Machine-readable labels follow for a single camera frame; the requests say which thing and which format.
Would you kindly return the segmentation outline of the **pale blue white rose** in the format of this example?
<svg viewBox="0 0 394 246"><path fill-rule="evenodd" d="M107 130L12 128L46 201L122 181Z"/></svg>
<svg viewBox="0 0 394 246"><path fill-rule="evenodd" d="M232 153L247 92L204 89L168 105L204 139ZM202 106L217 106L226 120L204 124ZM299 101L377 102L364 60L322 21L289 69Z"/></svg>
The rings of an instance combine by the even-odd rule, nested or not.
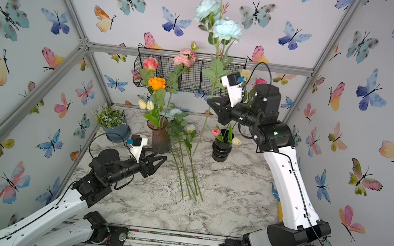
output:
<svg viewBox="0 0 394 246"><path fill-rule="evenodd" d="M196 128L193 125L188 124L185 127L185 136L184 136L184 145L186 148L186 153L187 153L187 157L189 159L190 162L190 167L191 167L191 171L192 171L192 179L193 179L193 186L194 186L194 195L196 195L197 197L199 197L201 199L201 201L204 200L203 195L201 193L201 188L198 182L198 178L197 178L197 174L196 174L196 170L194 167L194 161L193 161L193 144L194 144L194 139L196 137Z"/></svg>

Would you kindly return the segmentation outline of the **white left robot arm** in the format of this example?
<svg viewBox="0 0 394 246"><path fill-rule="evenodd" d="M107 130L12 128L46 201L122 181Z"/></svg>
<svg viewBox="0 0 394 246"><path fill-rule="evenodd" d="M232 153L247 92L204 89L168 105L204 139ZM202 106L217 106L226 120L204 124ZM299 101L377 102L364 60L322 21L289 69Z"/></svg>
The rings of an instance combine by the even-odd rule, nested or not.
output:
<svg viewBox="0 0 394 246"><path fill-rule="evenodd" d="M73 182L50 204L25 219L0 230L0 246L74 246L90 242L110 246L113 238L108 222L97 211L87 213L75 224L54 228L86 211L117 189L117 183L140 173L152 176L167 160L152 148L133 149L123 161L115 149L105 149L89 164L90 172Z"/></svg>

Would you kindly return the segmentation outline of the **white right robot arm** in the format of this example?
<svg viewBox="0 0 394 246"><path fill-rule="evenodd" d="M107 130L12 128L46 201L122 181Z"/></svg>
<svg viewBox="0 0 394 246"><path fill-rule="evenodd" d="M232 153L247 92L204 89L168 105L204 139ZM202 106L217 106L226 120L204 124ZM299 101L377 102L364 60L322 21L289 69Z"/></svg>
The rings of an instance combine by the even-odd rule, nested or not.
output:
<svg viewBox="0 0 394 246"><path fill-rule="evenodd" d="M315 211L298 169L296 146L290 127L279 117L279 88L255 86L250 104L243 102L244 84L222 77L228 95L210 98L209 106L220 124L232 121L247 126L273 176L282 208L282 221L266 229L245 234L243 246L301 246L331 234L328 222Z"/></svg>

